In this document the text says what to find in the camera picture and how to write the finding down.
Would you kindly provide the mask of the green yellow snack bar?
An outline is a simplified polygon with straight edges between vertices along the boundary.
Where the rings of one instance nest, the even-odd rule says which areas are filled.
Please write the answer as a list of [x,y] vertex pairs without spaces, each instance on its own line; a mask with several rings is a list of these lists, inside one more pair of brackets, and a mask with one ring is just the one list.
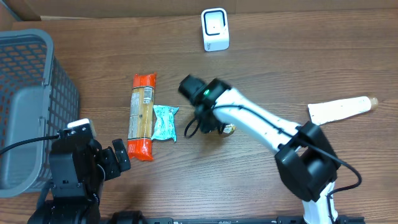
[[219,134],[223,137],[230,136],[236,130],[236,126],[234,124],[223,124],[218,130]]

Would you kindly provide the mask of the spaghetti pack with red ends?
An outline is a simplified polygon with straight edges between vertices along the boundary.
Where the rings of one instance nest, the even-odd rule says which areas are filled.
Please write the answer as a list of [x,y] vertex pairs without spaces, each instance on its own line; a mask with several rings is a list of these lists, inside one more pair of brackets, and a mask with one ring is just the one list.
[[133,78],[127,151],[129,158],[152,161],[153,107],[157,73]]

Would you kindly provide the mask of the teal snack packet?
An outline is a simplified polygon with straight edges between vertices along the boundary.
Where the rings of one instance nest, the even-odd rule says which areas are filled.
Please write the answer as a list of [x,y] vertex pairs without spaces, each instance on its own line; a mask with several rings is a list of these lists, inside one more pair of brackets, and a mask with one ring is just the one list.
[[172,139],[176,142],[177,135],[175,131],[174,117],[177,114],[179,107],[154,105],[153,110],[156,121],[151,139],[160,141]]

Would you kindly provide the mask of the white Pantene tube gold cap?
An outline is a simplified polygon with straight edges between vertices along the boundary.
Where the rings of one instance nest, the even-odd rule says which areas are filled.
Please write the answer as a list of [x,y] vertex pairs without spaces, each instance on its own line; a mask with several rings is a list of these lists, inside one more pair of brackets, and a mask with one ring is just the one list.
[[378,107],[378,103],[376,97],[359,96],[324,103],[308,104],[307,106],[312,123],[320,126],[375,110]]

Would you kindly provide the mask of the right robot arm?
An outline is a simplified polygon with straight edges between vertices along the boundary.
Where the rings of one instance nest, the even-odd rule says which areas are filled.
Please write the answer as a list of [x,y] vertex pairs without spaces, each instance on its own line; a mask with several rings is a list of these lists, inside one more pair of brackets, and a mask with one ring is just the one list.
[[282,182],[303,203],[305,223],[336,223],[332,195],[341,164],[318,125],[282,119],[217,78],[188,75],[178,90],[195,109],[196,130],[222,133],[233,124],[270,150]]

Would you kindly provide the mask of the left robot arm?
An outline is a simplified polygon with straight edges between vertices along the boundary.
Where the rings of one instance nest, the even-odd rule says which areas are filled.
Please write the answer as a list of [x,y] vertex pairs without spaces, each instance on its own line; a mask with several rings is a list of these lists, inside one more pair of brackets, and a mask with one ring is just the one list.
[[52,143],[52,179],[42,190],[35,223],[104,223],[100,215],[103,184],[131,168],[122,139],[102,148],[91,137],[65,137]]

